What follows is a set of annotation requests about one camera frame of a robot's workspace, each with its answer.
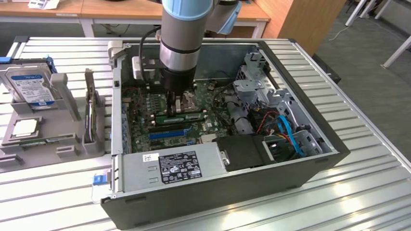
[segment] gray carpet floor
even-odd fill
[[[317,54],[339,74],[341,88],[371,121],[383,131],[405,156],[411,159],[411,53],[405,52],[389,69],[381,64],[389,59],[406,37],[395,33],[381,21],[358,19],[353,26],[329,41],[346,28],[346,9],[330,29]],[[141,37],[153,26],[131,25],[125,37]],[[106,28],[94,26],[98,37]],[[114,30],[123,33],[126,25]],[[83,37],[80,25],[0,23],[0,55],[6,55],[15,36]]]

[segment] blue latch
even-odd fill
[[[0,57],[0,64],[10,64],[12,57]]]
[[[107,184],[107,175],[98,175],[92,179],[92,185],[103,185]]]

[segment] warning label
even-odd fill
[[[26,102],[35,106],[46,106],[54,103],[51,90],[42,75],[12,76],[16,89],[23,95]]]
[[[159,165],[165,184],[203,176],[195,151],[159,156]]]

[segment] metal slotted table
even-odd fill
[[[15,43],[16,58],[55,59],[75,97],[94,69],[106,96],[106,151],[110,153],[111,85],[107,43],[114,38],[30,38]],[[266,39],[338,135],[349,157],[301,188],[134,230],[411,230],[411,165],[297,43]],[[0,87],[0,137],[12,107]],[[91,181],[111,156],[0,174],[0,230],[115,230],[91,200]]]

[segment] hard drive label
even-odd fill
[[[195,151],[159,156],[159,165],[165,184],[203,176]]]
[[[12,80],[27,103],[35,106],[46,106],[54,103],[54,96],[42,75],[12,76]]]

